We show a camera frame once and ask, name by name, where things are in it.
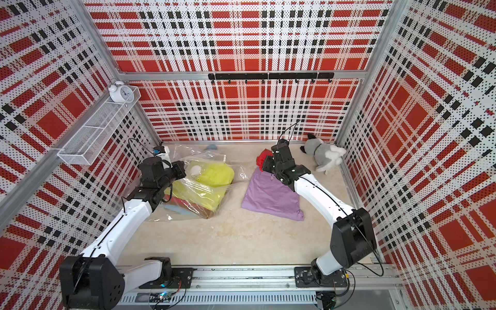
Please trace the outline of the red trousers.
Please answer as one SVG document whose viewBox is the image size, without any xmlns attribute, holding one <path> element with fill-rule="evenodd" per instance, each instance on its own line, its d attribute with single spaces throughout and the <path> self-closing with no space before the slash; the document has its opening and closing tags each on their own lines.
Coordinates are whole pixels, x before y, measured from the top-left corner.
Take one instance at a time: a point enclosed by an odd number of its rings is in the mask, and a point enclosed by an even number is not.
<svg viewBox="0 0 496 310">
<path fill-rule="evenodd" d="M 182 199 L 179 199 L 179 198 L 173 196 L 172 200 L 170 202 L 171 202 L 171 204 L 175 204 L 178 207 L 181 207 L 185 210 L 190 211 L 191 213 L 195 213 L 196 215 L 198 215 L 202 218 L 209 218 L 210 216 L 213 215 L 213 212 L 211 210 L 206 209 L 206 208 L 202 207 L 201 205 L 196 204 L 196 203 L 191 202 L 191 201 L 182 200 Z"/>
<path fill-rule="evenodd" d="M 263 171 L 263 164 L 266 160 L 267 157 L 271 157 L 273 155 L 273 152 L 269 149 L 264 149 L 260 155 L 257 157 L 256 163 L 257 167 L 260 169 L 260 171 Z"/>
</svg>

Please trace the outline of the purple trousers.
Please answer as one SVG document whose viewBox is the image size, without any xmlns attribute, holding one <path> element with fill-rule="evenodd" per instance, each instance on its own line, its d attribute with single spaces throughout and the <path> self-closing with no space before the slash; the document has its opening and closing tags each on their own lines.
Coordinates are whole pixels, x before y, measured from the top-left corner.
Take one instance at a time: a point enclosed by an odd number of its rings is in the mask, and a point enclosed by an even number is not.
<svg viewBox="0 0 496 310">
<path fill-rule="evenodd" d="M 241 208 L 294 221 L 304 221 L 300 196 L 278 180 L 275 175 L 259 168 L 249 182 Z"/>
</svg>

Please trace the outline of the lime green trousers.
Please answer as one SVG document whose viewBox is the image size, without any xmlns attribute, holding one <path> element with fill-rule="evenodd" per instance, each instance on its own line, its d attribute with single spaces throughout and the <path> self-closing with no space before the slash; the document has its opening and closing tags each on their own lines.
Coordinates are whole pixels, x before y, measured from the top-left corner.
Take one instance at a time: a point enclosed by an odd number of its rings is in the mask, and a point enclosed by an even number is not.
<svg viewBox="0 0 496 310">
<path fill-rule="evenodd" d="M 194 165 L 202 168 L 200 175 L 192 175 Z M 229 186 L 235 178 L 235 171 L 223 161 L 191 160 L 185 163 L 186 177 L 173 183 L 166 190 L 166 196 L 174 196 L 201 205 L 217 212 Z"/>
</svg>

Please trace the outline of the clear plastic vacuum bag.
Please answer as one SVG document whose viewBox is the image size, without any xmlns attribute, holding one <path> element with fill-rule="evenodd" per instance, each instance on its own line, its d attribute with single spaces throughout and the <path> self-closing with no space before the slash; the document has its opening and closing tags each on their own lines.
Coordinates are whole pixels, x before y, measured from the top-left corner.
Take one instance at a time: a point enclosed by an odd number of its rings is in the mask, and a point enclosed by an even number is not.
<svg viewBox="0 0 496 310">
<path fill-rule="evenodd" d="M 149 222 L 209 219 L 248 185 L 249 169 L 217 145 L 168 145 L 167 157 L 183 161 L 186 177 L 165 190 Z"/>
</svg>

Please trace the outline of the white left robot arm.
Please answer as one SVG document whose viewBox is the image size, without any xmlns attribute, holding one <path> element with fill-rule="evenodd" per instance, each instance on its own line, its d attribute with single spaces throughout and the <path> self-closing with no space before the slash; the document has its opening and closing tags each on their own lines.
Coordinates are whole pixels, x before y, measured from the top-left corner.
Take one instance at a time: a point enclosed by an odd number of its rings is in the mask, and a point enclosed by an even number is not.
<svg viewBox="0 0 496 310">
<path fill-rule="evenodd" d="M 162 202 L 165 190 L 186 176 L 183 161 L 170 163 L 158 156 L 143 160 L 139 169 L 140 184 L 124 200 L 117 217 L 79 255 L 67 257 L 59 266 L 66 309 L 113 309 L 124 294 L 147 282 L 174 281 L 167 257 L 146 258 L 142 265 L 124 273 L 116 267 L 139 226 Z"/>
</svg>

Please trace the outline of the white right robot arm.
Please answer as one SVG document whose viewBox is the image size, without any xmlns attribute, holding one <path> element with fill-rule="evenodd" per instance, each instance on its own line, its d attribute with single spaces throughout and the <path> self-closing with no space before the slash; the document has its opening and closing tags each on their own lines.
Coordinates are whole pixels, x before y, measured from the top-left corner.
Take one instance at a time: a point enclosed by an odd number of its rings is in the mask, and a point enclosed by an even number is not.
<svg viewBox="0 0 496 310">
<path fill-rule="evenodd" d="M 324 188 L 303 165 L 292 157 L 289 142 L 280 140 L 271 147 L 272 155 L 263 163 L 263 170 L 274 174 L 282 184 L 306 199 L 332 228 L 329 251 L 311 262 L 306 285 L 330 287 L 333 276 L 344 276 L 347 268 L 375 254 L 377 243 L 370 214 L 364 208 L 355 209 Z"/>
</svg>

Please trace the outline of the white vacuum bag valve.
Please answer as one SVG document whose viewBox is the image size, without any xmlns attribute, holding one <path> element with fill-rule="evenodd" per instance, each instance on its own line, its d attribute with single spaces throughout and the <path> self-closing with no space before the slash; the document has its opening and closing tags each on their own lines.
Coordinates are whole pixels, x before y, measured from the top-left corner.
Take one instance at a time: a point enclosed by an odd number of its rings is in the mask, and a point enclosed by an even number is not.
<svg viewBox="0 0 496 310">
<path fill-rule="evenodd" d="M 202 171 L 201 169 L 202 169 L 201 166 L 194 165 L 194 166 L 191 167 L 190 172 L 191 172 L 192 175 L 195 175 L 195 176 L 196 175 L 200 175 L 202 173 L 201 172 Z"/>
</svg>

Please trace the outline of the light blue folded garment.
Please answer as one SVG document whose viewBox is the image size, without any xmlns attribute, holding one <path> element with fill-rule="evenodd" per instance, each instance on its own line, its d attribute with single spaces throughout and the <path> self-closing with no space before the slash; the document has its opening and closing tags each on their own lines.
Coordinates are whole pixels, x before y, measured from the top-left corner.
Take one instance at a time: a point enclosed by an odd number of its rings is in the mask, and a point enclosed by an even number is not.
<svg viewBox="0 0 496 310">
<path fill-rule="evenodd" d="M 166 211 L 170 220 L 190 220 L 200 218 L 198 213 L 195 213 L 187 208 L 184 208 L 179 205 L 162 205 L 164 210 Z"/>
</svg>

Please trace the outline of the grey white plush toy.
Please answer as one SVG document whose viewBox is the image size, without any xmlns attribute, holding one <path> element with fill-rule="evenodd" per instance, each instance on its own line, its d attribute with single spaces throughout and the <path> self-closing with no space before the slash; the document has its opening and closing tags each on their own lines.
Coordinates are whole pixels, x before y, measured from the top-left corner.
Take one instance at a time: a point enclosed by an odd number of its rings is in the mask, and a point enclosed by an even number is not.
<svg viewBox="0 0 496 310">
<path fill-rule="evenodd" d="M 346 149 L 325 143 L 314 134 L 307 134 L 307 141 L 300 147 L 304 154 L 314 157 L 317 164 L 316 172 L 328 175 L 332 169 L 343 162 Z"/>
</svg>

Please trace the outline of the white alarm clock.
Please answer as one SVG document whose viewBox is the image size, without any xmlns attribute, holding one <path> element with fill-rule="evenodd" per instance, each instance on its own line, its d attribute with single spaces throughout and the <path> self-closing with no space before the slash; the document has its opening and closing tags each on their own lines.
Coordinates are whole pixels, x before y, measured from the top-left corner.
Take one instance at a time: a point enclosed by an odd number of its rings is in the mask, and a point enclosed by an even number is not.
<svg viewBox="0 0 496 310">
<path fill-rule="evenodd" d="M 115 103 L 131 103 L 134 101 L 134 91 L 122 81 L 116 81 L 108 87 L 110 98 Z"/>
</svg>

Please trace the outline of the black wall hook rail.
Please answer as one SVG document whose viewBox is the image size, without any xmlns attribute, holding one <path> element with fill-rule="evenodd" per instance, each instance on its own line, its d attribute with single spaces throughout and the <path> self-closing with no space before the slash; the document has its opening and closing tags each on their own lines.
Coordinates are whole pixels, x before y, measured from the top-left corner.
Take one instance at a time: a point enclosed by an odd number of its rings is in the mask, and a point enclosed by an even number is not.
<svg viewBox="0 0 496 310">
<path fill-rule="evenodd" d="M 210 81 L 251 81 L 251 80 L 332 80 L 334 72 L 262 72 L 262 73 L 210 73 Z"/>
</svg>

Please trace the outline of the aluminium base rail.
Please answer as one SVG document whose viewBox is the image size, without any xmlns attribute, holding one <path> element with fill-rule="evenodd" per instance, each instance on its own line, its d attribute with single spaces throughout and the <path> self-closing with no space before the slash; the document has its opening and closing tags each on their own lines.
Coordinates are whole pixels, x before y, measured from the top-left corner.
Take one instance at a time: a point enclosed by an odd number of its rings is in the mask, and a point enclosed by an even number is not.
<svg viewBox="0 0 496 310">
<path fill-rule="evenodd" d="M 153 280 L 110 297 L 112 308 L 299 304 L 349 309 L 372 297 L 385 298 L 388 309 L 410 309 L 401 289 L 390 265 L 358 266 L 329 276 L 310 266 L 180 266 L 172 268 L 169 282 Z"/>
</svg>

